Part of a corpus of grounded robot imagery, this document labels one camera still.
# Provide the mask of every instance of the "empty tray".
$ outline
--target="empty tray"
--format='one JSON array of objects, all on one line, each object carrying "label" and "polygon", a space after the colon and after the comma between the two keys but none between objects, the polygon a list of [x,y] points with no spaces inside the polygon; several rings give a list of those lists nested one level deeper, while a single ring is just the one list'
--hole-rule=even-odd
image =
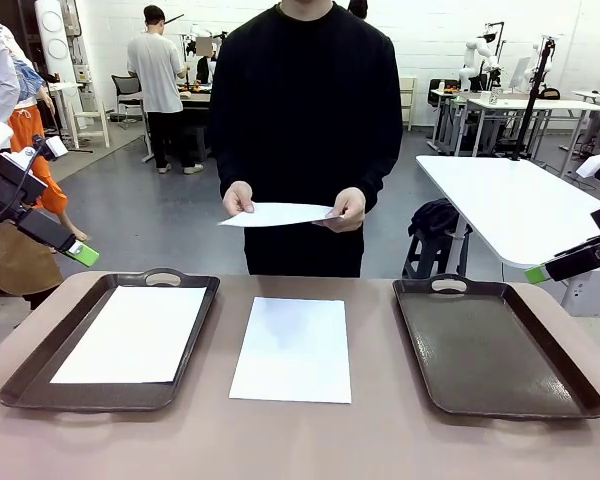
[{"label": "empty tray", "polygon": [[[179,284],[148,285],[149,277],[156,274],[178,277]],[[8,407],[83,413],[153,411],[166,407],[178,392],[196,339],[219,285],[220,280],[215,277],[188,276],[170,269],[156,269],[143,274],[104,275],[5,383],[0,390],[0,402]],[[58,368],[119,286],[207,288],[173,382],[50,383]]]},{"label": "empty tray", "polygon": [[[436,289],[440,280],[458,288]],[[393,286],[441,410],[517,420],[600,417],[598,392],[511,286],[457,275]]]}]

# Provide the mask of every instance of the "tray rim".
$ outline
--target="tray rim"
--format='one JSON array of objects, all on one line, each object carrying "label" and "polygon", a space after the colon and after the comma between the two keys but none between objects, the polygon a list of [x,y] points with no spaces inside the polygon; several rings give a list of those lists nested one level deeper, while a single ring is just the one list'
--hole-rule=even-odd
[{"label": "tray rim", "polygon": [[[464,283],[465,285],[467,285],[467,290],[470,290],[471,288],[475,289],[475,288],[479,288],[481,286],[489,286],[490,288],[501,288],[503,290],[503,294],[505,290],[509,290],[509,293],[512,294],[518,301],[520,301],[531,313],[531,315],[533,315],[533,317],[535,318],[535,320],[538,322],[538,324],[546,331],[546,333],[551,337],[551,339],[555,342],[555,345],[560,349],[561,353],[572,363],[573,367],[576,369],[576,371],[582,375],[582,377],[589,383],[589,385],[591,386],[592,392],[595,393],[597,395],[597,397],[600,399],[600,393],[598,392],[598,390],[595,388],[595,386],[593,384],[591,384],[591,382],[589,381],[589,379],[587,378],[587,376],[584,374],[584,372],[582,372],[582,370],[580,369],[580,367],[578,367],[578,365],[573,361],[573,359],[571,358],[571,356],[566,352],[566,350],[564,350],[564,348],[562,347],[562,345],[555,339],[555,337],[551,334],[551,332],[545,327],[544,323],[537,317],[537,315],[535,314],[535,312],[527,305],[527,303],[524,301],[524,299],[520,296],[520,294],[516,291],[516,289],[511,286],[508,283],[500,283],[500,282],[476,282],[473,280],[469,280],[465,277],[462,277],[460,275],[456,275],[456,274],[441,274],[441,275],[436,275],[434,277],[431,277],[429,279],[424,279],[424,280],[418,280],[418,279],[401,279],[401,280],[395,280],[392,283],[393,286],[393,291],[395,294],[395,301],[398,304],[398,308],[400,310],[400,314],[402,316],[402,321],[405,324],[405,327],[407,329],[407,333],[409,335],[409,341],[411,343],[411,347],[412,347],[412,351],[414,356],[416,357],[416,360],[418,361],[418,370],[420,372],[421,378],[425,384],[426,390],[427,390],[427,396],[429,397],[429,399],[431,400],[432,404],[438,408],[440,411],[448,414],[448,415],[453,415],[453,416],[463,416],[463,417],[480,417],[480,418],[492,418],[492,419],[501,419],[501,420],[521,420],[521,421],[579,421],[579,420],[595,420],[595,419],[599,419],[600,418],[600,413],[599,414],[590,414],[590,415],[547,415],[547,414],[503,414],[503,413],[485,413],[485,412],[469,412],[469,411],[458,411],[458,410],[451,410],[448,407],[443,406],[440,402],[439,399],[437,399],[431,391],[431,385],[430,385],[430,379],[428,377],[428,375],[425,373],[426,369],[424,368],[424,364],[423,364],[423,359],[421,357],[421,355],[419,355],[417,353],[417,348],[416,348],[416,344],[414,341],[414,334],[412,332],[411,326],[409,321],[407,320],[407,314],[404,311],[402,304],[400,303],[400,294],[402,293],[408,293],[408,292],[404,292],[404,291],[399,291],[399,287],[403,287],[405,284],[417,284],[419,286],[428,284],[429,288],[431,289],[431,286],[434,282],[436,281],[441,281],[441,280],[455,280],[455,281],[460,281],[462,283]],[[480,295],[481,293],[477,293],[477,292],[460,292],[458,290],[454,290],[454,289],[444,289],[444,290],[440,290],[440,291],[432,291],[429,293],[439,293],[439,294],[464,294],[464,293],[471,293],[474,295]],[[509,305],[510,308],[513,309],[513,307],[510,305],[509,302],[507,302],[507,305]]]},{"label": "tray rim", "polygon": [[[179,285],[171,285],[171,284],[166,284],[166,283],[157,283],[157,284],[149,285],[146,283],[146,281],[149,277],[151,277],[153,275],[158,275],[158,274],[169,274],[169,275],[176,276],[180,279],[180,284]],[[189,334],[189,338],[187,339],[187,345],[185,346],[185,350],[183,351],[182,357],[178,364],[178,368],[176,370],[176,374],[175,374],[173,382],[157,382],[157,383],[146,383],[146,384],[75,384],[75,385],[83,385],[87,388],[90,385],[91,386],[96,386],[96,385],[136,385],[139,388],[141,388],[143,385],[171,385],[170,394],[164,402],[161,402],[161,403],[155,404],[155,405],[151,405],[151,406],[134,406],[134,407],[124,407],[124,406],[103,407],[103,406],[84,406],[84,405],[82,405],[82,406],[81,405],[76,405],[76,406],[31,405],[29,403],[22,402],[21,401],[22,395],[24,394],[26,389],[29,388],[33,384],[35,379],[28,382],[27,387],[25,387],[25,389],[19,394],[18,398],[16,398],[15,400],[11,400],[11,398],[10,398],[11,395],[7,395],[6,390],[8,390],[10,387],[12,387],[12,384],[14,383],[14,381],[18,377],[18,375],[23,374],[26,371],[26,369],[29,367],[29,364],[32,363],[34,360],[36,360],[37,357],[39,355],[41,355],[41,353],[44,351],[45,343],[48,342],[53,337],[53,335],[56,331],[59,331],[62,328],[63,322],[65,322],[72,315],[76,315],[76,312],[78,312],[81,309],[81,303],[84,302],[87,299],[87,297],[89,297],[90,295],[94,295],[101,288],[101,285],[103,283],[106,284],[106,283],[109,283],[110,281],[118,282],[118,283],[115,283],[115,285],[112,288],[106,288],[104,290],[104,293],[102,295],[99,295],[98,298],[95,300],[95,302],[93,302],[93,304],[91,304],[90,307],[88,307],[89,308],[88,311],[82,316],[81,320],[73,327],[71,332],[68,335],[66,335],[66,337],[63,340],[62,345],[64,345],[64,342],[73,334],[73,332],[77,328],[79,328],[79,326],[82,324],[82,322],[84,322],[85,318],[87,318],[89,316],[92,309],[98,304],[98,302],[109,291],[114,290],[118,286],[125,286],[125,282],[127,282],[127,283],[130,281],[137,282],[139,280],[143,280],[145,282],[145,285],[137,285],[137,284],[127,284],[126,285],[126,286],[133,286],[133,287],[137,287],[137,288],[146,288],[146,287],[199,288],[199,287],[186,287],[186,286],[182,285],[183,280],[191,280],[191,279],[206,281],[207,292],[205,292],[205,299],[203,300],[200,310],[198,311],[198,316],[196,317],[196,321],[194,322],[194,325],[191,329],[191,333]],[[44,337],[44,339],[42,339],[40,341],[40,343],[35,347],[35,349],[26,357],[26,359],[24,361],[22,361],[22,363],[18,366],[18,368],[9,377],[9,379],[3,384],[3,386],[0,388],[0,404],[4,405],[5,407],[31,410],[31,411],[70,412],[70,413],[87,413],[87,414],[91,414],[91,413],[154,412],[154,411],[162,410],[162,409],[168,407],[175,400],[175,398],[178,395],[184,374],[188,367],[191,356],[194,352],[195,345],[200,336],[200,333],[202,332],[204,325],[206,324],[207,317],[209,315],[209,311],[211,310],[211,307],[214,304],[215,296],[217,295],[219,286],[220,286],[220,279],[218,277],[207,276],[207,275],[186,275],[182,272],[179,272],[174,269],[169,269],[169,268],[156,268],[156,269],[148,270],[144,273],[138,273],[138,274],[109,272],[109,273],[106,273],[106,274],[98,277],[97,279],[95,279],[95,282],[93,283],[93,285],[91,285],[91,287],[89,287],[87,292],[80,298],[80,300],[78,300],[78,302],[75,304],[75,306],[56,324],[55,327],[53,327],[51,329],[51,331]],[[46,366],[51,361],[51,359],[58,352],[58,350],[60,348],[62,348],[62,345],[60,347],[58,347],[58,349],[56,349],[51,354],[49,359],[47,359],[46,362],[44,363],[44,366]]]}]

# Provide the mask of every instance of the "person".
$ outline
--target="person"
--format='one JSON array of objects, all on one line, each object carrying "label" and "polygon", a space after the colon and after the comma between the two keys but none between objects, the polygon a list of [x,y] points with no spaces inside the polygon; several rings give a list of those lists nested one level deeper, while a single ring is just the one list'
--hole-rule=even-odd
[{"label": "person", "polygon": [[[7,122],[19,93],[16,71],[0,29],[0,122]],[[0,223],[0,293],[23,296],[35,309],[62,280],[47,247],[19,232],[10,222]]]},{"label": "person", "polygon": [[216,71],[216,61],[218,60],[218,46],[214,43],[212,48],[213,54],[211,58],[202,57],[198,61],[198,72],[196,74],[196,80],[198,81],[198,83],[213,83],[213,74]]},{"label": "person", "polygon": [[369,11],[369,4],[367,3],[367,0],[351,0],[349,2],[348,10],[356,17],[366,20],[367,13]]},{"label": "person", "polygon": [[[33,68],[33,64],[16,42],[11,30],[1,24],[0,29],[1,38],[14,61],[23,62],[29,68]],[[40,86],[37,96],[45,103],[51,115],[55,115],[53,101],[44,86]],[[13,152],[20,152],[26,147],[30,147],[34,135],[44,137],[44,127],[42,126],[42,118],[40,117],[36,95],[30,96],[16,105],[9,118],[8,125],[13,129],[13,137],[11,137],[11,150]],[[51,170],[49,169],[49,162],[42,156],[37,157],[31,166],[31,172],[36,178],[42,180],[47,185],[42,196],[38,199],[36,208],[44,208],[57,215],[62,226],[73,233],[79,241],[86,242],[90,240],[89,235],[76,227],[69,218],[66,211],[68,198],[53,179]]]},{"label": "person", "polygon": [[165,16],[162,9],[149,5],[144,9],[147,31],[129,43],[129,75],[137,76],[142,84],[144,110],[149,120],[151,148],[158,173],[167,173],[165,143],[170,142],[186,175],[202,171],[194,165],[184,143],[183,107],[176,77],[185,78],[189,70],[180,60],[176,45],[164,38]]},{"label": "person", "polygon": [[365,215],[402,139],[385,35],[331,0],[282,0],[224,42],[210,134],[229,215],[257,202],[333,206],[320,225],[245,229],[251,274],[360,276]]}]

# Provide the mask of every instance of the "tray handle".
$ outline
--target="tray handle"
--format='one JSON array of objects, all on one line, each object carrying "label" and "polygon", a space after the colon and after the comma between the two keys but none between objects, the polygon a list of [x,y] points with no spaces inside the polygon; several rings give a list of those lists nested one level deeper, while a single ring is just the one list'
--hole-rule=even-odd
[{"label": "tray handle", "polygon": [[[456,283],[459,283],[459,288],[454,286],[445,287],[443,289],[434,288],[434,284],[441,280],[452,280]],[[476,282],[469,280],[461,275],[456,275],[454,273],[442,273],[440,275],[436,275],[431,277],[428,282],[429,285],[429,293],[443,293],[443,294],[453,294],[457,295],[459,293],[471,293],[473,289],[476,288]]]},{"label": "tray handle", "polygon": [[185,275],[184,273],[182,273],[178,270],[174,270],[172,268],[154,268],[154,269],[147,270],[146,272],[140,274],[139,277],[142,279],[144,284],[148,287],[149,286],[149,278],[153,277],[154,275],[163,275],[163,274],[173,275],[174,277],[178,278],[179,281],[177,284],[168,283],[168,285],[172,285],[174,287],[179,286],[180,284],[182,284],[182,282],[185,280],[185,278],[188,278],[188,275]]}]

